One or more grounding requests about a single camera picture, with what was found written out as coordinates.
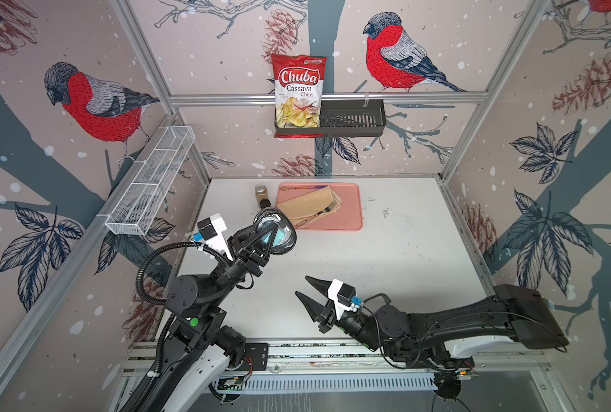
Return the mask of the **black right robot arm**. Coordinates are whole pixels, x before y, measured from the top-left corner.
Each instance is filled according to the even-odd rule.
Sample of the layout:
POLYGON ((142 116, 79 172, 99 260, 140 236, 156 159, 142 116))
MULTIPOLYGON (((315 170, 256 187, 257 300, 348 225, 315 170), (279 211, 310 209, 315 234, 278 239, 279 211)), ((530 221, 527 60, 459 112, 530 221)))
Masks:
POLYGON ((469 367, 474 354, 502 343, 520 343, 528 350, 566 351, 569 344, 541 294, 533 289, 502 284, 494 293, 464 307, 441 312, 407 313, 384 304, 366 307, 354 287, 339 280, 306 278, 325 304, 295 295, 320 332, 340 329, 397 369, 457 370, 469 367))

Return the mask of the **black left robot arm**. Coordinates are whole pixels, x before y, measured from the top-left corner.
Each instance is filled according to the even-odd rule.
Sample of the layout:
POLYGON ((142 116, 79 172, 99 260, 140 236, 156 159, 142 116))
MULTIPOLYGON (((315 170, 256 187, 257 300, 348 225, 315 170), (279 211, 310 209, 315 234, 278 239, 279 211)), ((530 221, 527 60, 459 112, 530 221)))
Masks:
POLYGON ((250 276, 260 276, 275 248, 280 229, 276 223, 264 228, 250 226, 229 239, 233 257, 229 259, 204 241, 180 241, 151 252, 142 262, 135 279, 137 295, 170 313, 155 346, 154 363, 130 395, 123 411, 161 411, 169 398, 211 345, 240 363, 245 338, 223 324, 227 313, 221 303, 250 276), (211 255, 217 266, 208 275, 178 277, 164 298, 150 295, 145 288, 146 269, 152 261, 173 249, 194 247, 211 255))

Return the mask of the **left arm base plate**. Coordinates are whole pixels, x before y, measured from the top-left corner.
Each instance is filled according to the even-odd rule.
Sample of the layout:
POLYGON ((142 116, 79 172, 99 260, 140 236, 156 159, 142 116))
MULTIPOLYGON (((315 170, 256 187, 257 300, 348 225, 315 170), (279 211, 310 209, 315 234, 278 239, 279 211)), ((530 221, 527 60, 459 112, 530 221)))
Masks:
POLYGON ((269 359, 269 343, 247 343, 240 363, 232 368, 233 371, 265 371, 269 359))

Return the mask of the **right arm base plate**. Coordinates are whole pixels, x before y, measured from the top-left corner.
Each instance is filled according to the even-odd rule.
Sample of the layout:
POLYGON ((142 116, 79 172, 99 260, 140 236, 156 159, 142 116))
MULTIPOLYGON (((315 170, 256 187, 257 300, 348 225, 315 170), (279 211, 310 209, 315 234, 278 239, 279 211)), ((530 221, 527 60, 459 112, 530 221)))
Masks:
POLYGON ((475 362, 470 358, 453 358, 451 352, 444 343, 436 343, 431 347, 415 345, 406 356, 408 367, 430 368, 441 372, 457 372, 470 370, 475 367, 475 362))

